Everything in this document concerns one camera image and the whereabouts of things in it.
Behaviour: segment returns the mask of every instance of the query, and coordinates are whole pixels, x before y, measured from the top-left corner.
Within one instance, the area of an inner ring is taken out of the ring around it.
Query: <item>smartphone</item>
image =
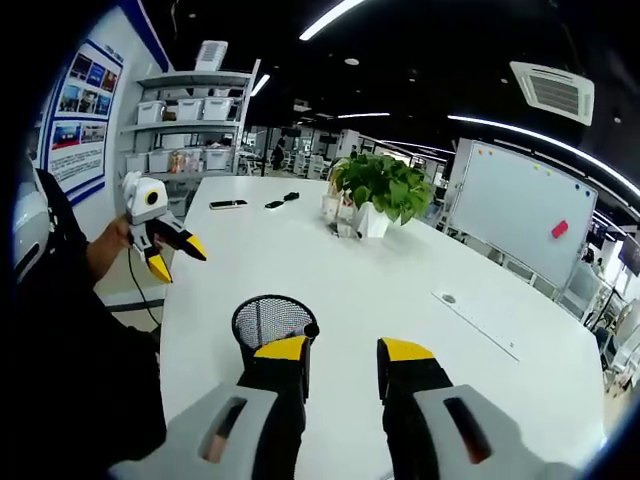
[[[269,210],[271,210],[272,208],[277,208],[280,205],[282,205],[284,202],[280,201],[280,200],[276,200],[275,202],[271,202],[271,203],[267,203],[264,208],[268,208]]]
[[[224,202],[211,202],[211,210],[224,210],[226,208],[240,208],[247,204],[246,200],[225,200]]]

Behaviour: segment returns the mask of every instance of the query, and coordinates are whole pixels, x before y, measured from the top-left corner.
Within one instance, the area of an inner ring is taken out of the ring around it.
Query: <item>red magnet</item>
[[[551,230],[551,235],[553,235],[553,238],[558,238],[564,235],[567,230],[569,230],[569,224],[563,220],[556,226],[556,228]]]

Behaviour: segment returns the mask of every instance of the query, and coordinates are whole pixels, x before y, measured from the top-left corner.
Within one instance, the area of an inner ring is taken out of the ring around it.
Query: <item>ceiling light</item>
[[[572,147],[570,145],[567,145],[566,143],[562,143],[559,140],[547,137],[547,136],[542,135],[540,133],[536,133],[536,132],[532,132],[530,130],[526,130],[524,128],[514,127],[513,125],[506,125],[504,123],[492,122],[490,120],[482,120],[482,119],[479,119],[479,118],[471,118],[471,117],[460,117],[458,115],[449,115],[448,118],[450,118],[451,120],[460,120],[460,121],[463,121],[463,122],[471,122],[471,123],[481,123],[483,125],[490,125],[492,127],[504,128],[506,130],[511,130],[512,132],[523,133],[524,135],[529,135],[530,137],[537,138],[538,140],[544,140],[545,142],[549,142],[552,145],[555,145],[556,147],[563,148],[563,149],[573,153],[574,155],[577,155],[577,156],[585,159],[589,163],[591,163],[591,164],[595,165],[596,167],[598,167],[599,169],[605,171],[606,173],[611,175],[613,178],[618,180],[620,183],[622,183],[629,190],[631,190],[631,192],[633,192],[637,197],[640,197],[640,188],[638,188],[633,183],[631,183],[631,181],[628,178],[626,178],[622,174],[618,173],[616,170],[611,168],[609,165],[601,162],[597,158],[594,158],[591,155],[589,155],[587,153],[584,153],[581,150],[578,150],[577,148],[574,148],[574,147]]]
[[[302,32],[302,35],[300,35],[300,40],[303,40],[306,42],[307,40],[311,39],[311,37],[313,37],[320,30],[322,30],[324,27],[326,27],[331,22],[333,22],[336,18],[347,13],[353,7],[361,4],[362,2],[364,2],[364,0],[343,0],[342,3],[333,7],[331,10],[325,13],[322,17],[316,20],[313,23],[313,25],[311,25],[304,32]]]
[[[390,113],[350,113],[349,115],[338,115],[338,118],[355,118],[355,117],[388,117]]]
[[[605,222],[607,225],[609,225],[610,227],[613,227],[614,230],[618,231],[619,233],[623,234],[625,237],[627,236],[627,232],[625,232],[624,230],[622,230],[619,226],[617,226],[615,223],[613,223],[611,220],[609,220],[607,217],[605,217],[603,214],[601,214],[599,211],[594,210],[593,214],[596,216],[594,218],[598,218],[600,220],[602,220],[603,222]]]
[[[432,157],[431,155],[425,155],[424,153],[416,153],[414,155],[420,158],[430,158],[431,160],[435,160],[436,162],[440,162],[440,163],[447,163],[447,161],[444,158]]]
[[[263,75],[260,81],[258,82],[258,84],[253,88],[253,91],[251,92],[251,96],[255,97],[258,94],[258,92],[262,89],[262,87],[264,87],[264,85],[269,81],[270,78],[271,78],[271,75]]]
[[[427,148],[429,150],[437,150],[438,152],[451,153],[455,155],[456,152],[452,152],[451,150],[443,150],[441,148],[428,147],[426,145],[418,145],[417,143],[407,143],[407,142],[396,142],[395,140],[380,140],[381,142],[386,143],[397,143],[398,145],[407,145],[409,147],[418,147],[418,148]]]
[[[595,223],[602,225],[603,227],[608,227],[608,225],[604,223],[602,220],[600,220],[598,217],[591,217],[591,220],[593,220]]]

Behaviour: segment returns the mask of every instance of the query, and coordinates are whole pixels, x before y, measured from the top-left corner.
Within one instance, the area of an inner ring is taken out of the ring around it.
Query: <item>office desk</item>
[[[381,336],[432,350],[455,384],[472,385],[514,418],[525,445],[545,460],[583,465],[603,438],[593,335],[508,271],[417,220],[390,226],[381,240],[331,236],[320,219],[326,190],[326,182],[286,178],[202,181],[186,225],[209,260],[176,253],[164,306],[167,420],[218,382],[238,380],[233,312],[276,293],[303,302],[320,326],[297,478],[373,480],[391,470],[377,391]],[[291,191],[300,199],[264,208]],[[208,207],[234,199],[249,204]],[[502,332],[518,359],[433,295],[442,292],[477,325]]]

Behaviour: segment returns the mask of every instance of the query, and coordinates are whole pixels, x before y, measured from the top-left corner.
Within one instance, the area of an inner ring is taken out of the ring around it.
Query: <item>computer monitor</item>
[[[634,275],[640,274],[640,245],[631,235],[625,238],[618,258]]]

